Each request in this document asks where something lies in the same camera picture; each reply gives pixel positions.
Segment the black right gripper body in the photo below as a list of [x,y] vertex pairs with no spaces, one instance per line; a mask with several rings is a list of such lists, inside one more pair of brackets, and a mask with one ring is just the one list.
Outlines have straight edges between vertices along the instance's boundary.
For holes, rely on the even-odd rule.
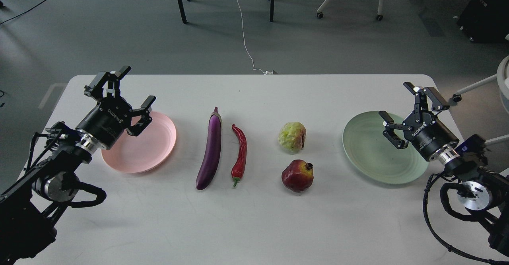
[[451,130],[430,111],[424,111],[419,122],[413,114],[410,114],[403,122],[406,126],[412,127],[411,130],[404,131],[404,138],[427,162],[444,145],[456,146],[459,143],[459,139]]

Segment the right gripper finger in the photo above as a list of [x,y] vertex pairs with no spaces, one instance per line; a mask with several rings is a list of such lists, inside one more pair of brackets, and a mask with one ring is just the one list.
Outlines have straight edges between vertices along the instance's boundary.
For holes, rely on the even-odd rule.
[[408,147],[408,141],[406,139],[401,139],[394,131],[410,131],[410,126],[404,124],[396,124],[389,113],[386,111],[379,111],[380,117],[384,120],[384,131],[383,136],[396,147],[396,149],[405,149]]
[[434,115],[450,109],[449,103],[434,87],[419,88],[410,82],[404,82],[403,86],[414,96],[414,116],[422,116],[424,113]]

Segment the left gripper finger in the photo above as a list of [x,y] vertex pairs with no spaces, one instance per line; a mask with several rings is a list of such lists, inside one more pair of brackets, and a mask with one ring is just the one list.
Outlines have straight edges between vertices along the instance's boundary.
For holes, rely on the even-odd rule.
[[151,113],[151,105],[156,100],[156,96],[149,95],[144,103],[140,106],[138,109],[131,109],[129,111],[129,118],[133,117],[140,117],[138,122],[136,122],[134,125],[130,125],[126,128],[127,133],[129,136],[139,136],[152,122],[152,117],[150,116]]
[[118,71],[98,73],[89,85],[84,86],[84,95],[93,99],[120,98],[120,81],[131,69],[131,66],[123,66]]

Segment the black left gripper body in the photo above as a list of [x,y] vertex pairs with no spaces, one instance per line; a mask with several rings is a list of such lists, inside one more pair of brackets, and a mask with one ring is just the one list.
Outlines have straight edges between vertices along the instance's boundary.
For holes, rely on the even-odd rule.
[[103,149],[111,147],[130,126],[129,113],[132,106],[122,97],[105,97],[97,102],[76,130],[93,136]]

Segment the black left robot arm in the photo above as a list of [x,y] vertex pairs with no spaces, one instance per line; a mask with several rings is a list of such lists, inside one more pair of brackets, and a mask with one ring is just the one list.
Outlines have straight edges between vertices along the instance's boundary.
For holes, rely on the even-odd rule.
[[1,194],[1,263],[33,258],[55,242],[65,210],[100,205],[107,193],[79,180],[75,171],[97,149],[109,150],[124,132],[139,136],[151,123],[150,95],[138,109],[121,96],[120,81],[131,70],[101,72],[84,94],[97,103],[75,129],[57,122],[31,139],[22,176]]

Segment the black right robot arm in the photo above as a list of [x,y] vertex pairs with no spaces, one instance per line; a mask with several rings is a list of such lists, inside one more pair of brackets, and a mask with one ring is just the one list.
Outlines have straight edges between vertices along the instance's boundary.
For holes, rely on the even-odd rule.
[[445,180],[439,191],[444,211],[460,221],[479,223],[489,234],[489,247],[508,256],[508,178],[486,168],[483,138],[475,134],[459,143],[439,120],[438,114],[450,106],[435,88],[415,87],[410,82],[403,85],[414,97],[409,116],[397,124],[386,111],[379,115],[384,120],[383,136],[396,149],[411,144],[424,160],[438,160],[444,167],[441,173],[431,174],[425,186],[422,211],[428,229],[449,252],[481,263],[505,265],[506,261],[476,257],[440,238],[431,226],[427,205],[431,187],[438,179]]

